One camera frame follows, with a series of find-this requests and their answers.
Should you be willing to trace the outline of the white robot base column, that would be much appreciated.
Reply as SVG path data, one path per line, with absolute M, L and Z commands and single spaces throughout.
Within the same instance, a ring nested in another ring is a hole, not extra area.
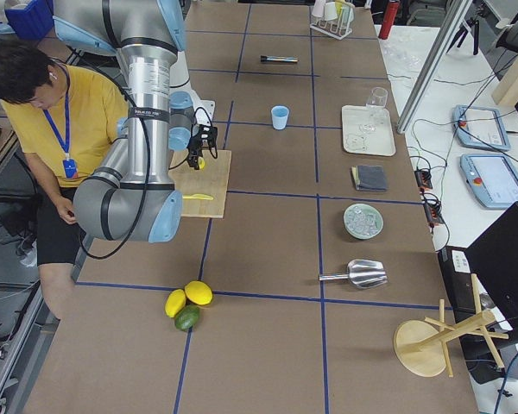
M 170 93 L 184 91 L 189 94 L 193 108 L 196 111 L 198 124 L 212 123 L 216 103 L 211 99 L 203 99 L 193 89 L 184 51 L 178 52 L 176 62 L 170 67 L 169 87 Z

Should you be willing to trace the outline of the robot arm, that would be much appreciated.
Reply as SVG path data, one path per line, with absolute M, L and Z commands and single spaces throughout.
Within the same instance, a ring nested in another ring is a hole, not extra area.
M 74 214 L 90 236 L 168 242 L 182 194 L 168 174 L 175 151 L 198 153 L 198 109 L 186 66 L 177 1 L 57 1 L 55 33 L 66 45 L 114 56 L 129 93 L 119 138 L 77 189 Z

